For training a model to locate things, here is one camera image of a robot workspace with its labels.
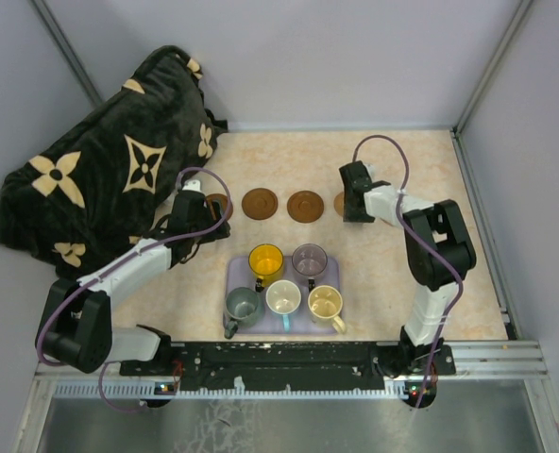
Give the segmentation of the light woven rattan coaster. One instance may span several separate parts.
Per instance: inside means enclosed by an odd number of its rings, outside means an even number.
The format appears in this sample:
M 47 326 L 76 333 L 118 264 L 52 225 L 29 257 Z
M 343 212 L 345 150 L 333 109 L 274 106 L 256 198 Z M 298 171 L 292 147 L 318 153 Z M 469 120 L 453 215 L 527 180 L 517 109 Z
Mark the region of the light woven rattan coaster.
M 340 216 L 343 217 L 345 214 L 345 193 L 339 192 L 333 200 L 333 207 L 335 212 Z

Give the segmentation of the dark brown wooden coaster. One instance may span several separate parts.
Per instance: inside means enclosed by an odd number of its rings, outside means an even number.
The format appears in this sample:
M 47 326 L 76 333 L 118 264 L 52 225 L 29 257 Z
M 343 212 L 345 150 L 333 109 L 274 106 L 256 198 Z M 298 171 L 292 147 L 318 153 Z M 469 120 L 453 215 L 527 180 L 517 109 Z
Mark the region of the dark brown wooden coaster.
M 218 222 L 224 218 L 227 222 L 232 213 L 233 206 L 229 206 L 228 197 L 222 193 L 212 193 L 205 197 L 204 202 L 205 219 L 209 224 Z

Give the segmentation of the cream yellow ceramic mug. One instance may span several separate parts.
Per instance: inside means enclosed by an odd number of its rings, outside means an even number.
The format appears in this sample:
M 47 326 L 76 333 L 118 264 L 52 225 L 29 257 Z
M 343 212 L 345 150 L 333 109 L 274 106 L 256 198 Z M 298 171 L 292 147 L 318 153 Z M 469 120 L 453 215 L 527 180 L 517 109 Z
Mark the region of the cream yellow ceramic mug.
M 308 295 L 307 307 L 317 326 L 332 327 L 339 334 L 347 332 L 347 325 L 341 317 L 344 300 L 336 288 L 330 285 L 316 286 Z

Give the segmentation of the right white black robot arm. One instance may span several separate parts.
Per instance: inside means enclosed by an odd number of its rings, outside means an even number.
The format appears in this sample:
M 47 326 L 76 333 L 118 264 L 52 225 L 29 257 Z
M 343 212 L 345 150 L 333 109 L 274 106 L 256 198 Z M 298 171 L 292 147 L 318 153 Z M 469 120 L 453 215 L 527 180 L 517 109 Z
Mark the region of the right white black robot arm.
M 421 373 L 432 363 L 437 330 L 445 323 L 446 308 L 462 293 L 462 283 L 477 257 L 458 204 L 433 203 L 374 182 L 368 167 L 355 161 L 339 168 L 344 186 L 343 220 L 373 223 L 380 219 L 404 230 L 410 272 L 417 283 L 411 315 L 403 327 L 409 342 L 399 350 L 400 365 Z

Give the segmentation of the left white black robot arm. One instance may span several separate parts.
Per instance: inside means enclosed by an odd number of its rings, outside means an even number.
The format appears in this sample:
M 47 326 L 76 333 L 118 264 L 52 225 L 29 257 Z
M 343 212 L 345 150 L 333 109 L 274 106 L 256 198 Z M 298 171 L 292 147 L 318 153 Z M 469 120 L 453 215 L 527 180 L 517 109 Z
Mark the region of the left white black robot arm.
M 39 360 L 90 374 L 108 362 L 140 361 L 151 373 L 167 372 L 174 352 L 153 327 L 115 327 L 112 314 L 154 277 L 186 262 L 203 243 L 226 239 L 229 206 L 203 193 L 177 194 L 169 214 L 134 246 L 103 268 L 49 289 L 35 339 Z

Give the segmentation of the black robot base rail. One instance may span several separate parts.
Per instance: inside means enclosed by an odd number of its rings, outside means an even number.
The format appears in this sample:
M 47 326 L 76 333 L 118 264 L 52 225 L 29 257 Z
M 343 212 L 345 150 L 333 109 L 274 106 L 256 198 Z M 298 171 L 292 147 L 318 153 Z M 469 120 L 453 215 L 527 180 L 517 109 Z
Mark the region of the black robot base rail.
M 429 348 L 395 342 L 171 342 L 151 361 L 123 361 L 123 377 L 177 378 L 183 391 L 382 390 L 386 378 L 422 376 Z

